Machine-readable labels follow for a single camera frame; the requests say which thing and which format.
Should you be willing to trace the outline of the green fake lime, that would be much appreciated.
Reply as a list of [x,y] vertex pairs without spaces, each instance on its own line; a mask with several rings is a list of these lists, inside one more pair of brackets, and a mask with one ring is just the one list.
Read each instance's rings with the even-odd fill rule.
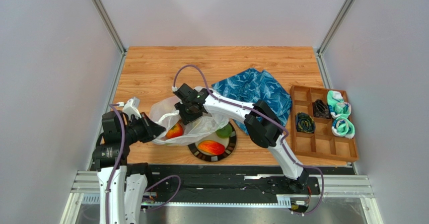
[[229,138],[233,132],[233,127],[230,123],[225,125],[223,128],[220,128],[216,131],[216,135],[219,138]]

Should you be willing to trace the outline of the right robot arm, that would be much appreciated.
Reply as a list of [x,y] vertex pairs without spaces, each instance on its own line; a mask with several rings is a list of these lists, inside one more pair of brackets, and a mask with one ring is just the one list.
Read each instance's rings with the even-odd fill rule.
[[252,142],[274,156],[291,187],[295,191],[307,187],[309,173],[287,144],[289,133],[266,102],[240,102],[207,88],[192,89],[187,84],[173,87],[172,91],[179,98],[175,108],[184,124],[197,120],[204,113],[219,114],[243,123]]

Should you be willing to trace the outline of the white printed plastic bag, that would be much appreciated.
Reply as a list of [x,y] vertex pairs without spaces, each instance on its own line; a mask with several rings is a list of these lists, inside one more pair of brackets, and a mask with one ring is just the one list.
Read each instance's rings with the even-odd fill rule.
[[220,114],[204,113],[202,117],[185,125],[179,115],[179,111],[174,106],[179,102],[180,100],[177,96],[172,96],[155,103],[150,108],[149,118],[156,124],[164,127],[167,131],[180,122],[184,129],[183,135],[169,139],[167,138],[167,132],[164,131],[152,143],[157,145],[186,146],[215,133],[230,121],[228,117]]

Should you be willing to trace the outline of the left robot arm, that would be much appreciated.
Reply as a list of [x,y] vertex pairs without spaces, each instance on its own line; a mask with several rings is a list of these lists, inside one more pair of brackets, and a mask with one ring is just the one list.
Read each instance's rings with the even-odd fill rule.
[[138,223],[144,192],[154,179],[148,163],[128,163],[130,145],[151,142],[166,129],[146,114],[128,117],[118,110],[105,113],[101,123],[103,132],[92,153],[101,197],[100,223]]

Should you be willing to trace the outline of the red yellow fake mango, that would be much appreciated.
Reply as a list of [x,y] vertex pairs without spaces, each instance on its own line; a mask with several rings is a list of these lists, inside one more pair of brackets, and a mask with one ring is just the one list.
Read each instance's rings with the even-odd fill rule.
[[197,148],[213,156],[221,155],[225,152],[225,146],[213,140],[204,140],[198,144]]

